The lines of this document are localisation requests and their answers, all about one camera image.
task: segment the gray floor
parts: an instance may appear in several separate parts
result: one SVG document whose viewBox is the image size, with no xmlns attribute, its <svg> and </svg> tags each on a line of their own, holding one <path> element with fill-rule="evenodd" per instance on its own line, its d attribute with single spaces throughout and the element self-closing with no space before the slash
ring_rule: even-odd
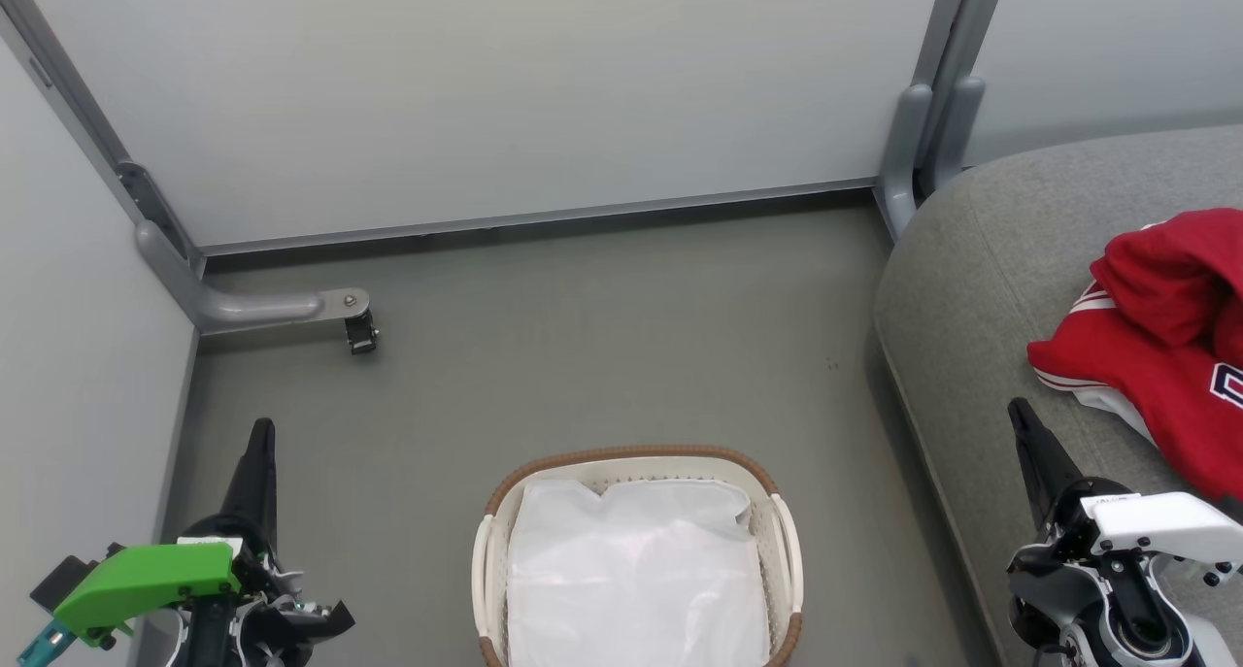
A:
<svg viewBox="0 0 1243 667">
<path fill-rule="evenodd" d="M 337 323 L 205 340 L 168 530 L 214 512 L 271 416 L 281 555 L 358 619 L 312 665 L 477 666 L 471 543 L 506 473 L 710 442 L 759 460 L 798 523 L 793 666 L 991 663 L 871 335 L 889 251 L 873 207 L 513 232 L 216 275 L 367 287 L 383 343 L 351 358 Z"/>
</svg>

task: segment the gray metal frame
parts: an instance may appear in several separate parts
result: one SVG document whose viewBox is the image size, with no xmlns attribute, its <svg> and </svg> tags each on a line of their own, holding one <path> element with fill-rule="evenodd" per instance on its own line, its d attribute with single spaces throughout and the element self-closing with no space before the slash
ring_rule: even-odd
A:
<svg viewBox="0 0 1243 667">
<path fill-rule="evenodd" d="M 34 0 L 0 0 L 0 39 L 26 65 L 40 92 L 73 135 L 104 184 L 134 221 L 138 252 L 200 334 L 257 327 L 347 320 L 368 314 L 367 291 L 307 291 L 235 296 L 200 281 L 204 256 L 194 246 L 150 173 L 129 153 L 91 96 Z M 374 339 L 374 330 L 370 339 Z"/>
<path fill-rule="evenodd" d="M 889 235 L 897 238 L 915 216 L 915 154 L 932 104 L 932 87 L 911 84 L 897 97 L 874 194 Z"/>
<path fill-rule="evenodd" d="M 960 26 L 965 0 L 933 0 L 911 86 L 899 93 L 874 194 L 889 232 L 896 238 L 915 216 L 915 168 L 922 158 L 937 82 Z"/>
<path fill-rule="evenodd" d="M 36 82 L 44 84 L 44 96 L 48 97 L 50 101 L 58 99 L 60 104 L 76 119 L 113 175 L 122 180 L 122 185 L 127 189 L 128 197 L 132 197 L 137 205 L 139 215 L 159 224 L 160 229 L 169 235 L 179 255 L 190 261 L 191 265 L 198 263 L 201 255 L 199 255 L 194 242 L 190 242 L 190 236 L 177 220 L 172 207 L 164 202 L 163 195 L 155 190 L 154 180 L 150 180 L 147 170 L 143 170 L 140 164 L 129 158 L 121 137 L 113 130 L 103 109 L 99 109 L 98 102 L 82 82 L 82 76 L 73 67 L 73 62 L 70 61 L 70 56 L 65 52 L 60 40 L 56 39 L 47 20 L 44 20 L 35 0 L 0 0 L 0 9 L 9 16 L 9 21 L 21 36 L 24 47 L 29 48 L 30 57 L 26 57 L 26 61 Z M 57 113 L 62 113 L 61 107 L 56 108 Z"/>
<path fill-rule="evenodd" d="M 920 140 L 920 186 L 932 194 L 962 171 L 963 153 L 986 83 L 971 73 L 998 0 L 962 0 L 932 83 L 929 127 Z"/>
<path fill-rule="evenodd" d="M 236 296 L 199 281 L 190 266 L 150 220 L 134 229 L 134 242 L 147 265 L 164 283 L 177 304 L 204 335 L 252 330 L 257 327 L 346 320 L 367 313 L 370 297 L 363 289 L 302 291 L 290 294 Z"/>
</svg>

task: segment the laundry basket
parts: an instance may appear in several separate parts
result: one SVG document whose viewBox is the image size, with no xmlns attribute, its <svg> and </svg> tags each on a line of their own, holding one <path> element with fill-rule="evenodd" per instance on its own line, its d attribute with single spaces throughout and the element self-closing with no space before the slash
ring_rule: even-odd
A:
<svg viewBox="0 0 1243 667">
<path fill-rule="evenodd" d="M 614 482 L 713 479 L 746 491 L 751 498 L 751 534 L 759 548 L 759 571 L 768 609 L 769 658 L 764 667 L 789 661 L 803 627 L 803 556 L 789 508 L 758 463 L 727 448 L 644 446 L 582 451 L 523 465 L 501 482 L 488 499 L 475 534 L 471 597 L 475 627 L 487 667 L 508 666 L 506 583 L 510 532 L 528 482 L 578 481 L 597 493 Z"/>
</svg>

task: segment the white cloth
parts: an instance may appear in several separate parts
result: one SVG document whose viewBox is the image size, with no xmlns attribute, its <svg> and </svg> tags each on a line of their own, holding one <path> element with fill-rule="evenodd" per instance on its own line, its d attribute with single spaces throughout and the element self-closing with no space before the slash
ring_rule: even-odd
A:
<svg viewBox="0 0 1243 667">
<path fill-rule="evenodd" d="M 511 667 L 764 665 L 750 509 L 718 481 L 532 482 L 510 538 Z"/>
</svg>

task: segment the gray sofa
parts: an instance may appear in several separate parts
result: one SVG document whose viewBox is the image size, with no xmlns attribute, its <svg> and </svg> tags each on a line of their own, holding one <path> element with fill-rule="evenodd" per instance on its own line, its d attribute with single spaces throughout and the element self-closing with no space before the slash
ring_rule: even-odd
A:
<svg viewBox="0 0 1243 667">
<path fill-rule="evenodd" d="M 1126 230 L 1193 207 L 1243 206 L 1243 127 L 1089 140 L 984 164 L 933 194 L 885 270 L 876 327 L 1003 665 L 1032 650 L 1007 619 L 1006 566 L 1034 533 L 1006 405 L 1029 397 L 1084 473 L 1142 493 L 1187 489 L 1117 416 L 1040 385 L 1048 339 Z M 1243 662 L 1243 581 L 1163 579 Z"/>
</svg>

